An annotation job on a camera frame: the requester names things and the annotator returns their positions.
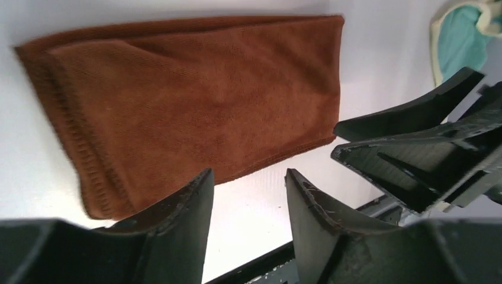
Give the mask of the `brown towel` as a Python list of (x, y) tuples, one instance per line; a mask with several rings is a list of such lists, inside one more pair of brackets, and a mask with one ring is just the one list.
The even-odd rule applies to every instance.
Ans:
[(15, 47), (79, 178), (122, 220), (213, 169), (225, 183), (334, 140), (341, 15), (179, 18)]

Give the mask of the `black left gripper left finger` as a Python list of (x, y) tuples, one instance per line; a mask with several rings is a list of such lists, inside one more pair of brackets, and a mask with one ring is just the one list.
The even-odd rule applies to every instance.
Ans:
[(94, 283), (201, 283), (214, 200), (205, 169), (174, 194), (100, 228), (118, 237), (118, 264), (100, 264)]

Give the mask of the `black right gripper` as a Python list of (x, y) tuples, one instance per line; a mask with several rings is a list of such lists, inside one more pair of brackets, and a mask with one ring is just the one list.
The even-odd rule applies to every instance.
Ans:
[(417, 99), (338, 122), (333, 134), (345, 142), (332, 159), (416, 214), (465, 208), (482, 195), (501, 202), (501, 83), (483, 85), (447, 119), (484, 77), (463, 67)]

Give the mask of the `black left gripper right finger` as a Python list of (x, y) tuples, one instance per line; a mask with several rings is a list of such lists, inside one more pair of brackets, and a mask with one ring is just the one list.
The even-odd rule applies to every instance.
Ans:
[(300, 283), (326, 283), (351, 240), (397, 227), (326, 194), (296, 169), (287, 169), (285, 184)]

